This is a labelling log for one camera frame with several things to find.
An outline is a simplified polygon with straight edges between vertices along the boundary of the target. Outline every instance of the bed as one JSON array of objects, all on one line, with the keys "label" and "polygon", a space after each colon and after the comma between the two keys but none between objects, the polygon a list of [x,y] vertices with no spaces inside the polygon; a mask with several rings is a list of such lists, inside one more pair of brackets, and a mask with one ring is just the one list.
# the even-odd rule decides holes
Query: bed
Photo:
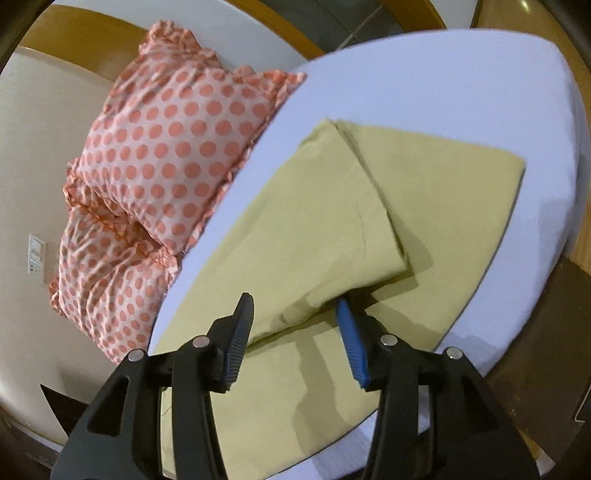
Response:
[{"label": "bed", "polygon": [[[363,44],[300,70],[308,80],[269,126],[185,257],[158,314],[150,352],[241,212],[298,143],[329,117],[503,148],[525,160],[499,249],[438,347],[460,347],[487,373],[528,320],[558,256],[574,245],[584,213],[591,145],[580,93],[562,55],[530,35],[459,30]],[[276,478],[331,479],[360,468],[374,421],[371,416]]]}]

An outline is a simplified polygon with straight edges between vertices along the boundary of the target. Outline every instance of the silver bolt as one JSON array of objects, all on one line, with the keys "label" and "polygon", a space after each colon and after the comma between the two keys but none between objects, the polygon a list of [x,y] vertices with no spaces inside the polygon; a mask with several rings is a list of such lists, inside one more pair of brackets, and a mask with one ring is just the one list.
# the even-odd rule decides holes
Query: silver bolt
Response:
[{"label": "silver bolt", "polygon": [[209,345],[209,341],[210,340],[207,338],[207,335],[199,335],[193,339],[193,346],[195,348],[204,348]]},{"label": "silver bolt", "polygon": [[390,333],[386,333],[379,338],[379,341],[382,342],[384,346],[394,346],[398,343],[398,338]]},{"label": "silver bolt", "polygon": [[140,348],[136,348],[135,350],[129,352],[127,360],[129,360],[130,362],[137,362],[138,360],[141,360],[143,357],[144,351]]},{"label": "silver bolt", "polygon": [[445,353],[452,360],[459,360],[464,356],[464,353],[457,346],[451,346],[445,350]]}]

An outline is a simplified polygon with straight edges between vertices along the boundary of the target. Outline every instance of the pillow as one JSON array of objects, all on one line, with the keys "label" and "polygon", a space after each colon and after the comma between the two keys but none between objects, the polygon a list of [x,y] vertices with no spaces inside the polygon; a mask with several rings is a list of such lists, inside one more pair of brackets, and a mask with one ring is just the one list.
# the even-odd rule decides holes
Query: pillow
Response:
[{"label": "pillow", "polygon": [[93,123],[76,174],[173,255],[194,245],[273,114],[305,78],[224,70],[172,22],[152,26]]},{"label": "pillow", "polygon": [[118,364],[131,349],[147,350],[177,260],[125,212],[107,207],[73,168],[69,172],[69,220],[51,305]]}]

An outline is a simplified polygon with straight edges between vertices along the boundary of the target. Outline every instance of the green cloth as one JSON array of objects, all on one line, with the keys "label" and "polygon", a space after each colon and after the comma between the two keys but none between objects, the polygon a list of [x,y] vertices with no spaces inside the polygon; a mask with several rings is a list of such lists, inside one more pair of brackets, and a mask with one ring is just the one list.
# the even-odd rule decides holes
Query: green cloth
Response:
[{"label": "green cloth", "polygon": [[[239,381],[212,398],[229,477],[266,478],[335,441],[377,405],[353,380],[325,302],[368,287],[368,312],[433,349],[502,238],[524,165],[501,150],[324,121],[247,207],[157,345],[178,348],[231,313],[255,323]],[[174,470],[170,392],[163,465]]]}]

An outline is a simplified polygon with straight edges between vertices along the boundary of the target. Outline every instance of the white wall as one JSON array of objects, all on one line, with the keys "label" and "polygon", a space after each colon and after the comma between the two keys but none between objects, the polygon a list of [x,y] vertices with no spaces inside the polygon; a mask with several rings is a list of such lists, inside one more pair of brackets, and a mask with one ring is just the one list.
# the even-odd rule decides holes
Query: white wall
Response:
[{"label": "white wall", "polygon": [[267,27],[224,0],[56,0],[149,28],[172,20],[192,30],[202,47],[213,48],[226,68],[294,70],[306,60]]},{"label": "white wall", "polygon": [[17,49],[0,75],[0,404],[57,442],[66,437],[39,388],[92,399],[113,370],[47,285],[27,275],[29,233],[48,242],[50,281],[66,224],[61,188],[111,83],[65,61]]},{"label": "white wall", "polygon": [[431,3],[447,28],[470,28],[478,0],[431,0]]}]

